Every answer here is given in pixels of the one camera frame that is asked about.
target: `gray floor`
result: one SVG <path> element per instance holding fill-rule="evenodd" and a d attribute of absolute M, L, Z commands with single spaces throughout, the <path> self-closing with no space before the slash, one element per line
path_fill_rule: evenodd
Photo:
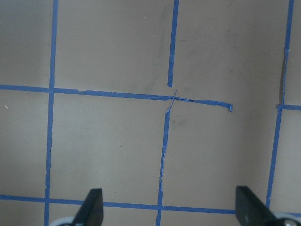
<path fill-rule="evenodd" d="M 233 104 L 229 112 L 175 100 L 162 205 L 182 211 L 162 211 L 159 225 L 238 225 L 233 214 L 237 185 L 248 185 L 266 201 L 288 1 L 180 0 L 170 88 L 173 8 L 174 0 L 59 0 L 52 31 L 52 1 L 0 1 L 0 225 L 41 226 L 48 213 L 50 222 L 72 216 L 79 209 L 74 203 L 90 188 L 101 187 L 104 201 L 115 206 L 105 207 L 104 226 L 158 226 L 162 141 L 171 100 L 104 97 L 108 93 L 85 90 L 172 96 L 177 89 L 177 97 Z M 54 87 L 62 89 L 54 90 L 52 116 L 53 33 Z M 288 105 L 301 105 L 300 38 L 301 1 L 296 0 Z M 270 202 L 273 211 L 299 217 L 300 119 L 300 111 L 282 111 Z M 45 170 L 50 170 L 49 197 Z M 46 216 L 45 202 L 50 203 Z M 140 207 L 119 208 L 118 203 Z"/>

